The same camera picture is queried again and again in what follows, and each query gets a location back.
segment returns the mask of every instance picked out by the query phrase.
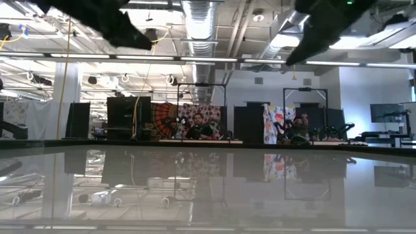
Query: black robotic claw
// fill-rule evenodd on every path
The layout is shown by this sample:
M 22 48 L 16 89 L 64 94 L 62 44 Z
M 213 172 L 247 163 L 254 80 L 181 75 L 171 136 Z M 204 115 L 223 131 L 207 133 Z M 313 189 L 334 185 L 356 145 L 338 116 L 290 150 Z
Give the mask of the black robotic claw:
M 287 58 L 286 65 L 292 66 L 325 52 L 375 2 L 377 0 L 296 0 L 295 10 L 309 14 L 309 18 L 304 24 L 304 37 Z
M 114 47 L 132 47 L 150 50 L 152 42 L 137 30 L 129 16 L 119 11 L 128 0 L 31 0 L 45 13 L 50 7 L 79 20 L 101 33 Z

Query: ventilation duct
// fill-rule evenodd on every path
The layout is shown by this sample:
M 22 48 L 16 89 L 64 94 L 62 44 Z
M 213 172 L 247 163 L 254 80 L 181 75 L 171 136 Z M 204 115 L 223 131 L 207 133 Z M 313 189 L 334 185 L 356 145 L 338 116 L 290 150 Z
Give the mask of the ventilation duct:
M 215 33 L 215 13 L 217 2 L 209 1 L 183 1 L 183 11 L 187 15 L 185 26 L 188 39 L 212 40 Z M 210 42 L 190 42 L 189 51 L 195 57 L 212 57 L 214 44 Z M 213 83 L 214 68 L 210 65 L 192 65 L 192 74 L 195 83 Z M 211 100 L 212 88 L 196 88 L 198 102 L 207 103 Z
M 257 56 L 258 59 L 274 59 L 278 52 L 283 47 L 296 47 L 299 43 L 299 38 L 295 36 L 287 36 L 285 33 L 300 34 L 303 31 L 303 23 L 308 15 L 299 13 L 295 10 L 287 10 L 279 14 L 270 26 L 270 41 L 264 50 Z M 253 72 L 275 72 L 280 69 L 280 65 L 256 65 L 252 67 L 245 67 L 242 70 L 249 70 Z

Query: person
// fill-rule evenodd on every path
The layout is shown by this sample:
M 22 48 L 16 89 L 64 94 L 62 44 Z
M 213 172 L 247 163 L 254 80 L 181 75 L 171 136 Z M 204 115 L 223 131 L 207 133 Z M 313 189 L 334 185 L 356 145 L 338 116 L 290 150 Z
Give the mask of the person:
M 288 137 L 292 138 L 295 136 L 301 136 L 309 140 L 309 134 L 308 134 L 308 120 L 307 116 L 305 114 L 300 116 L 296 116 L 293 120 L 292 127 L 289 128 L 289 134 Z
M 203 124 L 203 114 L 196 113 L 192 119 L 194 120 L 194 125 L 188 130 L 185 138 L 212 140 L 214 132 L 211 129 L 211 126 Z

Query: monitor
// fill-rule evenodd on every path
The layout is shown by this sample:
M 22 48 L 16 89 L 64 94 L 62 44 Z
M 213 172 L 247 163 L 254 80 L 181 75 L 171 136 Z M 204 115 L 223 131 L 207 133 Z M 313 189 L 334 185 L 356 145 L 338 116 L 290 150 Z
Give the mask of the monitor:
M 402 104 L 371 104 L 372 123 L 400 123 L 404 121 L 403 116 L 386 116 L 392 112 L 403 112 Z

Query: white fabric backdrop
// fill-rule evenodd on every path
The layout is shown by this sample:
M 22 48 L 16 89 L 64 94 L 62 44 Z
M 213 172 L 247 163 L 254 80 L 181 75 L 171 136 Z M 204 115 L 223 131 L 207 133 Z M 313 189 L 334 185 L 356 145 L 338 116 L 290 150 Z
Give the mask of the white fabric backdrop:
M 71 103 L 63 103 L 60 114 L 59 138 L 64 138 Z M 12 124 L 25 124 L 28 127 L 28 140 L 57 139 L 59 103 L 54 101 L 7 101 L 3 120 Z M 3 130 L 4 138 L 12 134 Z

